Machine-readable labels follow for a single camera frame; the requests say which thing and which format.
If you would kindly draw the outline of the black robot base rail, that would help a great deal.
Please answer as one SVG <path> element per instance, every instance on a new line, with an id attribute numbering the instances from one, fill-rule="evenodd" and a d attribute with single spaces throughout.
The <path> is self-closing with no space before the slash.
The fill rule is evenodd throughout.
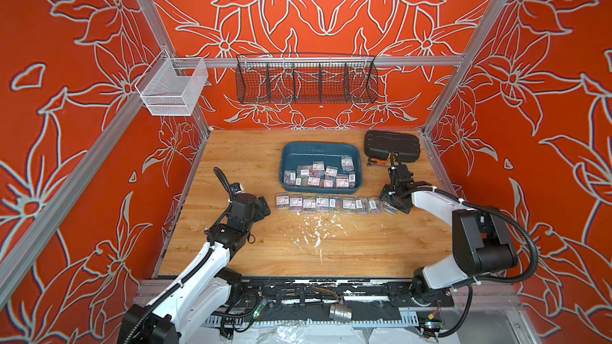
<path id="1" fill-rule="evenodd" d="M 232 312 L 253 311 L 254 316 L 234 321 L 212 316 L 203 326 L 244 329 L 342 324 L 329 318 L 329 306 L 342 303 L 352 309 L 348 325 L 353 328 L 409 328 L 429 320 L 441 323 L 440 314 L 455 307 L 450 291 L 433 302 L 417 304 L 408 278 L 245 276 L 240 290 L 256 291 L 260 306 L 254 307 L 255 298 L 248 296 Z"/>

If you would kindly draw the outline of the blue plastic storage tray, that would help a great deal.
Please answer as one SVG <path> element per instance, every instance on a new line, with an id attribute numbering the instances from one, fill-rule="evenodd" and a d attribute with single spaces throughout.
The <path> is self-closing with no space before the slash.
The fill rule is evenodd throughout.
<path id="1" fill-rule="evenodd" d="M 326 166 L 331 165 L 338 167 L 341 172 L 341 159 L 348 156 L 352 158 L 355 172 L 355 187 L 330 189 L 323 186 L 290 186 L 286 184 L 284 177 L 286 170 L 296 172 L 298 177 L 299 172 L 296 170 L 299 165 L 312 164 L 313 162 L 322 161 Z M 355 194 L 364 183 L 363 179 L 363 164 L 361 160 L 360 150 L 347 143 L 323 143 L 323 142 L 292 142 L 286 144 L 281 151 L 280 165 L 278 170 L 278 181 L 283 188 L 288 192 L 305 192 L 313 194 L 340 194 L 349 195 Z"/>

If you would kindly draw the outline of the clear paper clip box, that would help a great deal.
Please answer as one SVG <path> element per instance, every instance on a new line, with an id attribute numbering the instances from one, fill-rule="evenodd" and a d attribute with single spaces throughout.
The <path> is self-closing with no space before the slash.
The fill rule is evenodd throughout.
<path id="1" fill-rule="evenodd" d="M 343 214 L 356 214 L 356 203 L 353 197 L 343 197 L 341 199 L 341 210 Z"/>
<path id="2" fill-rule="evenodd" d="M 319 194 L 316 197 L 317 212 L 327 213 L 329 210 L 329 197 L 325 194 Z"/>
<path id="3" fill-rule="evenodd" d="M 342 198 L 341 197 L 330 197 L 328 209 L 330 213 L 341 213 L 343 211 Z"/>
<path id="4" fill-rule="evenodd" d="M 303 211 L 303 196 L 301 194 L 290 194 L 288 208 L 292 213 L 301 213 Z"/>
<path id="5" fill-rule="evenodd" d="M 388 202 L 381 202 L 381 206 L 382 206 L 382 210 L 385 213 L 389 213 L 391 215 L 395 215 L 396 213 L 398 213 L 398 210 L 393 207 L 393 205 L 389 204 Z"/>
<path id="6" fill-rule="evenodd" d="M 355 199 L 355 210 L 358 215 L 368 215 L 368 199 L 365 197 L 357 197 L 357 199 Z"/>
<path id="7" fill-rule="evenodd" d="M 275 206 L 277 210 L 287 210 L 289 208 L 290 196 L 288 193 L 280 193 L 275 195 Z"/>
<path id="8" fill-rule="evenodd" d="M 317 199 L 315 197 L 304 196 L 302 211 L 304 213 L 315 213 L 317 211 Z"/>
<path id="9" fill-rule="evenodd" d="M 368 213 L 378 214 L 382 212 L 381 201 L 377 197 L 370 197 L 368 199 Z"/>

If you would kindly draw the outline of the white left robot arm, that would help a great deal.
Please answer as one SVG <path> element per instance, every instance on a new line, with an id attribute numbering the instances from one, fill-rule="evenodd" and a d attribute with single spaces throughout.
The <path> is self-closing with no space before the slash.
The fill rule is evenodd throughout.
<path id="1" fill-rule="evenodd" d="M 223 323 L 255 318 L 260 292 L 243 290 L 241 274 L 227 266 L 254 239 L 253 225 L 271 210 L 264 197 L 229 183 L 220 168 L 214 172 L 229 196 L 228 207 L 205 230 L 205 244 L 171 284 L 146 305 L 135 304 L 126 312 L 120 343 L 186 343 L 211 316 Z"/>

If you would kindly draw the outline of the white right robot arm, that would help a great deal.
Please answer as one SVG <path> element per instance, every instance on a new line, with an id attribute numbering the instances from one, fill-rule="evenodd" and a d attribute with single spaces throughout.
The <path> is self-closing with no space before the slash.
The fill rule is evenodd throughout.
<path id="1" fill-rule="evenodd" d="M 424 210 L 451 227 L 452 253 L 414 271 L 409 290 L 416 304 L 427 306 L 451 289 L 481 281 L 522 283 L 539 267 L 539 250 L 527 230 L 494 207 L 454 196 L 427 182 L 414 181 L 398 155 L 389 154 L 390 183 L 379 199 L 408 214 Z"/>

